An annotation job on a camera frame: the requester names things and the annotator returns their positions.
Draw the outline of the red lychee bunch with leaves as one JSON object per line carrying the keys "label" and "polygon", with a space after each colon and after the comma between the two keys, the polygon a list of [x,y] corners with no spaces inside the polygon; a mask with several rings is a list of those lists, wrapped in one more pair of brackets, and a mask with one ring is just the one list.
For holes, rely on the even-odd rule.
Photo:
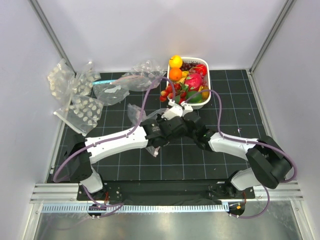
{"label": "red lychee bunch with leaves", "polygon": [[166,100],[174,100],[177,103],[182,103],[186,100],[189,87],[181,82],[174,83],[173,86],[167,85],[165,90],[160,92],[159,100],[165,102]]}

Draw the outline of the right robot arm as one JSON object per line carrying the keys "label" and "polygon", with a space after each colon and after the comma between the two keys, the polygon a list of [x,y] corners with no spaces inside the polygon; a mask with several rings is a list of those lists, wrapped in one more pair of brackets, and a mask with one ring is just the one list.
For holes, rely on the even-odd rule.
{"label": "right robot arm", "polygon": [[275,189],[285,180],[293,168],[288,157],[281,153],[277,143],[269,136],[263,139],[236,137],[209,129],[194,112],[182,119],[188,128],[188,136],[205,151],[224,153],[248,162],[249,168],[233,173],[225,185],[230,198],[237,198],[243,190],[262,185]]}

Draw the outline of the clear zip bag pink zipper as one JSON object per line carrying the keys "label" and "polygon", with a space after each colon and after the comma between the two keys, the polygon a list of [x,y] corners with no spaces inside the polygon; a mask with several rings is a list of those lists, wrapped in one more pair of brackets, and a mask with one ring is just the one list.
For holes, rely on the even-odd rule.
{"label": "clear zip bag pink zipper", "polygon": [[[145,121],[147,119],[153,119],[155,120],[158,115],[163,115],[167,108],[160,108],[158,110],[153,111],[149,115],[146,115],[146,111],[142,110],[139,106],[137,105],[131,105],[130,103],[127,105],[127,116],[129,120],[132,123],[132,126],[135,126],[138,123],[140,113],[142,113],[142,119],[141,121]],[[153,156],[157,157],[159,154],[160,147],[153,147],[153,146],[148,146],[146,147],[146,150]]]}

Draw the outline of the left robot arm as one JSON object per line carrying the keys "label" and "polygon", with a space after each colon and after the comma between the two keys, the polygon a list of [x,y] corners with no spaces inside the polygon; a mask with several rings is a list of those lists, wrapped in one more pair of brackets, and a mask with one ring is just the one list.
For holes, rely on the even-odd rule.
{"label": "left robot arm", "polygon": [[163,147],[170,140],[180,138],[187,132],[187,125],[181,116],[166,119],[158,115],[156,119],[142,121],[137,127],[77,140],[68,152],[68,179],[71,183],[84,186],[94,200],[101,200],[106,195],[106,188],[102,177],[92,167],[93,164],[129,150]]}

